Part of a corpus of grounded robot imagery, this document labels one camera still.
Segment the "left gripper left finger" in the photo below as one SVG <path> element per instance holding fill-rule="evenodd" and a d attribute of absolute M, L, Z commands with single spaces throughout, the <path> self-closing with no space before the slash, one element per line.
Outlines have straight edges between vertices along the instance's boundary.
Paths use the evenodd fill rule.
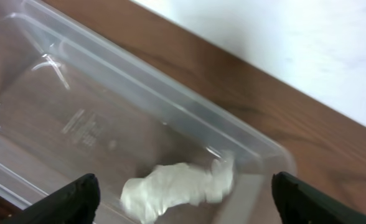
<path fill-rule="evenodd" d="M 94 174 L 85 174 L 36 202 L 2 224 L 92 224 L 100 204 L 100 187 Z"/>

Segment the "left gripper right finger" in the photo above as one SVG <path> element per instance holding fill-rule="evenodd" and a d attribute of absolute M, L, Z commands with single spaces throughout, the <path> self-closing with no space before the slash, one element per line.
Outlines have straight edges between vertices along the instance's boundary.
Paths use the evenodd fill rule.
<path fill-rule="evenodd" d="M 273 175 L 271 191 L 283 224 L 366 224 L 363 213 L 287 172 Z"/>

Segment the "white tissue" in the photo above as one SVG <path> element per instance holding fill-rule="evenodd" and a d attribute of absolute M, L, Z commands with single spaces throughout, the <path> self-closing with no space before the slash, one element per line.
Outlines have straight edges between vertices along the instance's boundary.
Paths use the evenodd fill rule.
<path fill-rule="evenodd" d="M 225 151 L 209 169 L 188 163 L 158 165 L 144 178 L 132 178 L 123 186 L 124 212 L 141 223 L 154 223 L 172 207 L 202 202 L 220 203 L 233 188 L 235 158 Z"/>

